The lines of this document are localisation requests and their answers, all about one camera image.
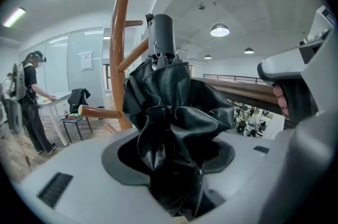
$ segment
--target black cylinder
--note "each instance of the black cylinder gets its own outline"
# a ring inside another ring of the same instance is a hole
[[[149,56],[157,59],[161,52],[165,53],[168,59],[175,57],[175,36],[174,24],[170,16],[158,14],[148,22],[149,29]]]

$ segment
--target black metal railing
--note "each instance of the black metal railing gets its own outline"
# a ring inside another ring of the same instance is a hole
[[[219,79],[219,80],[224,80],[224,81],[239,81],[239,82],[264,84],[264,85],[266,84],[260,78],[244,77],[244,76],[230,76],[226,74],[203,74],[203,78],[212,78],[212,79]]]

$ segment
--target black pants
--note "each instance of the black pants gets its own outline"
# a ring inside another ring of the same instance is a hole
[[[2,99],[1,103],[4,105],[8,125],[9,125],[10,129],[12,129],[11,120],[10,120],[10,100],[9,99]]]
[[[25,97],[24,103],[22,104],[22,117],[36,151],[44,149],[45,152],[50,152],[53,145],[46,138],[37,103]]]

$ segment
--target person's hand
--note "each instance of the person's hand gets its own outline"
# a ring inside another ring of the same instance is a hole
[[[287,119],[290,117],[289,109],[287,107],[287,102],[283,94],[283,90],[279,85],[274,86],[274,95],[278,98],[278,105],[283,109],[283,113]]]
[[[55,95],[49,95],[48,98],[49,98],[50,102],[54,102],[57,99],[57,97]]]

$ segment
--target chair leg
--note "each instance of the chair leg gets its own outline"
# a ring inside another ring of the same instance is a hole
[[[87,123],[88,123],[89,129],[90,129],[90,131],[92,132],[92,130],[91,130],[91,127],[90,127],[90,124],[89,124],[88,117],[86,117],[86,120],[87,120]]]
[[[69,134],[68,134],[68,131],[67,131],[67,128],[66,128],[66,126],[65,126],[65,123],[64,123],[64,122],[63,122],[63,126],[64,126],[64,129],[65,129],[65,132],[67,133],[67,136],[68,136],[69,142],[72,142],[72,141],[70,140],[70,137],[69,137]]]
[[[83,139],[82,139],[82,136],[81,136],[81,133],[80,133],[80,129],[79,129],[78,123],[75,123],[75,125],[76,125],[76,128],[78,129],[80,139],[83,140]]]

